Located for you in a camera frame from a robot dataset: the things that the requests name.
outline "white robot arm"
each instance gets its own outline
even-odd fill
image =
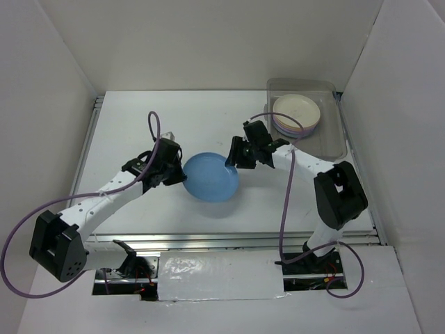
[[[344,225],[368,207],[362,185],[350,163],[343,161],[333,164],[297,150],[284,139],[273,141],[264,123],[259,120],[245,122],[244,132],[244,138],[233,137],[226,165],[253,169],[260,162],[272,168],[290,171],[293,152],[296,156],[294,175],[314,183],[321,220],[303,247],[304,251],[338,241]],[[322,258],[333,248],[325,247],[316,250],[314,254]]]
[[[30,256],[61,282],[80,271],[99,268],[131,272],[146,267],[143,258],[124,242],[86,243],[86,239],[109,216],[128,202],[163,183],[166,186],[186,180],[181,167],[181,148],[174,137],[162,136],[151,165],[152,151],[128,161],[122,170],[91,197],[57,214],[45,211],[37,217]]]

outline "clear plastic tray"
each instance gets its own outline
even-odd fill
[[[300,150],[328,161],[342,159],[347,155],[346,138],[334,85],[326,81],[269,79],[267,89],[267,105],[264,106],[267,112],[272,112],[275,101],[286,94],[304,95],[320,108],[321,119],[317,128],[310,136],[297,142]],[[271,115],[266,116],[266,122],[274,139],[284,138],[290,142],[295,140],[276,130]]]

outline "purple cable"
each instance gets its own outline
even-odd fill
[[[283,114],[283,113],[259,113],[259,114],[257,114],[257,115],[252,116],[252,117],[250,118],[250,120],[253,120],[254,118],[257,118],[257,117],[259,117],[259,116],[263,116],[263,115],[279,115],[279,116],[284,116],[284,117],[288,118],[289,120],[294,121],[294,122],[301,128],[301,130],[304,131],[304,128],[303,128],[303,126],[301,125],[300,122],[298,122],[297,120],[295,120],[295,119],[292,118],[291,116],[289,116],[289,115],[285,115],[285,114]],[[297,139],[293,142],[293,145],[295,145],[295,144],[298,142],[298,139],[299,139],[299,138],[297,138]],[[291,171],[290,171],[290,173],[289,173],[289,178],[288,178],[288,181],[287,181],[286,195],[285,195],[285,197],[284,197],[284,206],[283,206],[283,213],[282,213],[282,217],[281,217],[281,225],[280,225],[279,250],[280,250],[281,261],[282,261],[284,264],[291,264],[291,263],[294,263],[294,262],[297,262],[297,261],[302,260],[303,258],[307,257],[308,255],[312,254],[313,252],[316,252],[316,251],[318,251],[318,250],[320,250],[320,249],[322,249],[322,248],[329,247],[329,246],[335,246],[335,245],[337,245],[337,244],[340,244],[340,245],[342,245],[342,246],[345,246],[347,249],[349,249],[349,250],[354,254],[354,256],[357,258],[357,261],[359,262],[359,265],[360,265],[360,271],[361,271],[361,276],[360,276],[360,282],[359,282],[359,285],[358,285],[358,286],[355,288],[355,290],[352,291],[350,294],[347,294],[347,295],[344,295],[344,296],[341,296],[341,295],[338,295],[338,294],[334,294],[334,293],[332,293],[332,292],[329,290],[330,285],[331,285],[332,283],[336,282],[336,281],[339,281],[339,280],[343,280],[343,279],[344,279],[344,278],[342,278],[342,277],[337,277],[337,278],[333,278],[333,279],[331,279],[331,280],[327,283],[327,285],[326,285],[326,291],[328,292],[328,294],[330,294],[331,296],[333,296],[333,297],[335,297],[335,298],[338,298],[338,299],[346,299],[346,298],[350,298],[350,297],[356,295],[356,294],[358,293],[358,291],[359,291],[359,290],[362,288],[362,286],[363,286],[363,283],[364,283],[364,265],[363,265],[363,261],[362,261],[362,259],[361,259],[360,256],[357,254],[357,252],[356,252],[355,250],[353,250],[353,248],[352,248],[351,246],[349,246],[348,244],[346,244],[346,243],[344,243],[344,242],[342,242],[342,241],[333,241],[333,242],[330,242],[330,243],[327,243],[327,244],[323,244],[323,245],[317,246],[317,247],[315,247],[315,248],[313,248],[313,249],[311,249],[311,250],[309,250],[309,251],[307,251],[307,252],[304,252],[303,254],[300,254],[299,256],[297,256],[297,257],[295,257],[295,258],[293,258],[293,259],[287,260],[287,259],[284,258],[284,251],[283,251],[283,243],[284,243],[284,226],[286,225],[287,209],[288,209],[288,206],[289,206],[289,199],[290,199],[290,197],[291,197],[291,188],[292,188],[292,180],[293,180],[293,170],[294,170],[294,168],[295,168],[295,164],[296,164],[296,156],[295,156],[295,152],[294,152],[294,150],[291,151],[291,154],[292,154]]]
[[[128,184],[125,184],[124,186],[121,186],[118,189],[114,189],[111,191],[105,191],[104,193],[80,193],[77,195],[71,195],[71,196],[66,196],[63,198],[59,198],[56,200],[51,200],[43,205],[40,205],[39,207],[35,208],[33,211],[29,212],[14,228],[13,230],[10,232],[10,234],[8,235],[8,237],[6,238],[5,244],[3,245],[3,249],[1,250],[1,257],[0,257],[0,274],[1,274],[1,278],[3,279],[3,281],[5,282],[5,285],[8,287],[9,290],[11,290],[13,293],[15,293],[18,296],[24,297],[24,298],[28,298],[28,299],[41,299],[41,298],[46,298],[46,297],[50,297],[53,296],[54,294],[58,294],[59,292],[65,290],[67,287],[69,287],[71,284],[73,284],[76,280],[78,280],[84,273],[85,271],[82,271],[79,275],[77,275],[75,278],[73,278],[71,281],[69,281],[66,285],[63,285],[61,288],[54,290],[52,292],[48,292],[46,294],[27,294],[26,292],[20,291],[18,290],[16,287],[13,286],[13,284],[9,281],[7,275],[6,275],[6,270],[5,270],[5,259],[6,259],[6,251],[8,250],[8,247],[11,243],[11,240],[13,239],[15,233],[17,233],[17,231],[19,230],[19,228],[28,220],[30,219],[34,214],[37,214],[39,211],[42,211],[43,209],[46,209],[47,207],[60,203],[60,202],[66,202],[67,200],[74,200],[76,198],[85,198],[85,197],[98,197],[98,196],[102,196],[104,194],[106,195],[113,195],[114,193],[118,193],[120,191],[124,191],[127,190],[130,186],[133,186],[135,183],[139,182],[143,177],[144,174],[148,171],[148,168],[152,165],[152,162],[154,160],[154,157],[156,156],[156,153],[158,152],[158,147],[159,147],[159,139],[161,137],[161,121],[159,120],[159,116],[157,113],[155,113],[154,111],[150,111],[148,113],[148,124],[149,124],[149,128],[150,131],[152,133],[152,126],[151,126],[151,117],[154,116],[156,118],[156,141],[154,143],[154,147],[153,147],[153,153],[152,156],[150,157],[149,161],[147,162],[146,167],[143,169],[142,173],[133,181],[131,181]]]

